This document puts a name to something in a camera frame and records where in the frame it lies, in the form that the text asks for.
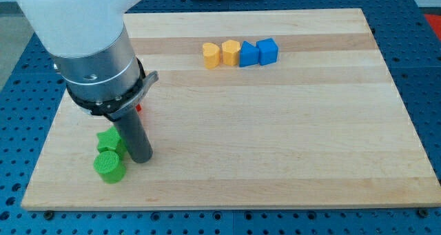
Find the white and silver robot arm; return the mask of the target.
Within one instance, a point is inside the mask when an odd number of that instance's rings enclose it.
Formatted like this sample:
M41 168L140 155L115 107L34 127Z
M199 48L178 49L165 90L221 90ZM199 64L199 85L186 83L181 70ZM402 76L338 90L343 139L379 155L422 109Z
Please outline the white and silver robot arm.
M71 93L104 102L141 73L123 15L140 0L16 0Z

